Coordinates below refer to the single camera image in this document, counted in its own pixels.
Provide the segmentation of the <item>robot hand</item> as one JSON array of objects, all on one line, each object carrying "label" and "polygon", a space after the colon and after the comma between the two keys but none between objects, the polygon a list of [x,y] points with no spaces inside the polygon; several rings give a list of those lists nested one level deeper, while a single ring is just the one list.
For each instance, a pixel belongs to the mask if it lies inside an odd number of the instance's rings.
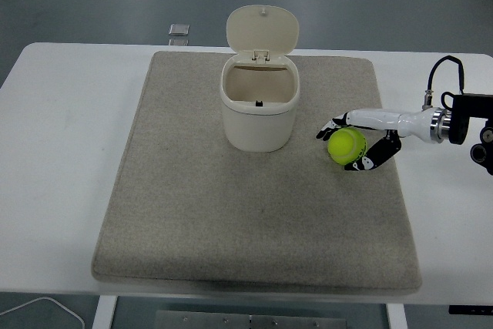
[{"label": "robot hand", "polygon": [[334,117],[317,134],[323,141],[346,127],[385,131],[360,158],[344,166],[347,171],[374,170],[401,150],[401,139],[416,136],[426,143],[439,143],[438,128],[432,126],[434,109],[421,112],[394,112],[385,109],[355,109]]}]

